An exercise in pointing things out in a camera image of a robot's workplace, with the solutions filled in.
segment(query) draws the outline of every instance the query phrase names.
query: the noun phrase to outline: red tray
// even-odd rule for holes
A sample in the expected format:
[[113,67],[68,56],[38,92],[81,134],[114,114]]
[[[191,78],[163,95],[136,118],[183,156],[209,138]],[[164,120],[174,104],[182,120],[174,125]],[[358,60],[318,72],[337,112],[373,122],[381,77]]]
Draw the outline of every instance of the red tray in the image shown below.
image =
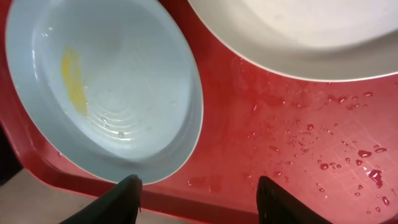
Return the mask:
[[[0,2],[2,43],[10,3]],[[334,223],[376,223],[397,213],[397,75],[351,83],[280,77],[223,46],[188,2],[161,3],[197,61],[205,117],[191,159],[167,180],[144,187],[144,208],[202,222],[256,223],[257,180],[268,175]],[[73,165],[37,130],[12,85],[4,44],[0,105],[2,128],[37,178],[94,197],[113,186]],[[380,148],[387,151],[375,152]],[[362,158],[361,150],[372,155]]]

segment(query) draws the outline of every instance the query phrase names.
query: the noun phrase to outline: yellow food residue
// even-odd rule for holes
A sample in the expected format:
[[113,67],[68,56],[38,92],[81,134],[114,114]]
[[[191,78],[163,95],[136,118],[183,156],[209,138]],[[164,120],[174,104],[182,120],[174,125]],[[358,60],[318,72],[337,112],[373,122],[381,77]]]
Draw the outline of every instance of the yellow food residue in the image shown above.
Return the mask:
[[65,47],[61,74],[68,96],[77,112],[88,115],[87,99],[83,92],[83,82],[80,78],[79,55],[70,47]]

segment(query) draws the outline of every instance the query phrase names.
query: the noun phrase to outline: white plate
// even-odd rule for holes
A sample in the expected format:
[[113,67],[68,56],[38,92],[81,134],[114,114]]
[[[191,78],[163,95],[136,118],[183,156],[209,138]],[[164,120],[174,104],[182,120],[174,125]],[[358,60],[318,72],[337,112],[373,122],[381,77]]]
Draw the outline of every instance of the white plate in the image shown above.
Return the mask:
[[188,0],[232,51],[266,70],[341,82],[398,72],[396,0]]
[[144,184],[197,143],[203,95],[181,31],[155,0],[15,0],[12,80],[33,122],[82,169]]

